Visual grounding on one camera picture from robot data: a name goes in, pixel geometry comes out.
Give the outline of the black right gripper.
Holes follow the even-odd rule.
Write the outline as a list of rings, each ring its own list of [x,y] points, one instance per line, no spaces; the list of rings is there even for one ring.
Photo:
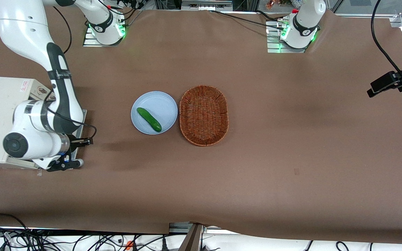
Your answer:
[[[70,147],[85,147],[93,144],[92,138],[69,138]]]

